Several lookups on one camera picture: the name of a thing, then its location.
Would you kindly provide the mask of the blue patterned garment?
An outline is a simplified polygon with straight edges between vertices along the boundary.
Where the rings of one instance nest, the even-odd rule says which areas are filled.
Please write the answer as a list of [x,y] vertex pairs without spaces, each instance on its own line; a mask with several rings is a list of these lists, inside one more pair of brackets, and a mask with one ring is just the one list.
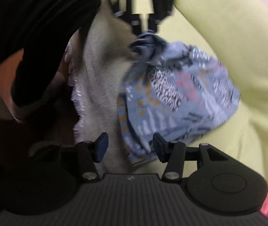
[[130,50],[136,58],[122,80],[117,110],[131,164],[157,159],[155,133],[190,144],[237,111],[240,91],[227,68],[197,46],[146,31]]

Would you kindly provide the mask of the beige cloth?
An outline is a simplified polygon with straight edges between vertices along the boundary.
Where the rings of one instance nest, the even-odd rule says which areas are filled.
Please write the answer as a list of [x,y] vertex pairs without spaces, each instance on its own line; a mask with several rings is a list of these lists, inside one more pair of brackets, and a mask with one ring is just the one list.
[[128,49],[135,39],[130,26],[112,15],[103,2],[87,35],[78,29],[67,46],[71,99],[79,115],[76,142],[96,140],[103,132],[109,146],[97,169],[101,173],[129,173],[131,164],[121,138],[117,96],[124,74],[133,63]]

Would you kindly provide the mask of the yellow-green sofa cover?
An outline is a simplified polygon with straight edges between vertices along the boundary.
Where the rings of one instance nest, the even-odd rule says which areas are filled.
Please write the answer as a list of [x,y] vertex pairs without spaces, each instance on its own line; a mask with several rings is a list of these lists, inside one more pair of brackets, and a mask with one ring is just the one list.
[[[79,115],[68,83],[67,46],[78,29],[88,34],[103,2],[109,5],[109,0],[0,0],[0,64],[23,51],[9,96],[17,122],[32,131],[49,131],[66,113],[51,96],[66,86],[76,115],[71,137],[77,143],[74,125]],[[172,7],[156,35],[195,45],[217,58],[240,91],[235,114],[188,145],[209,143],[268,183],[268,6],[261,0],[174,0]],[[131,164],[130,173],[163,170],[157,158]]]

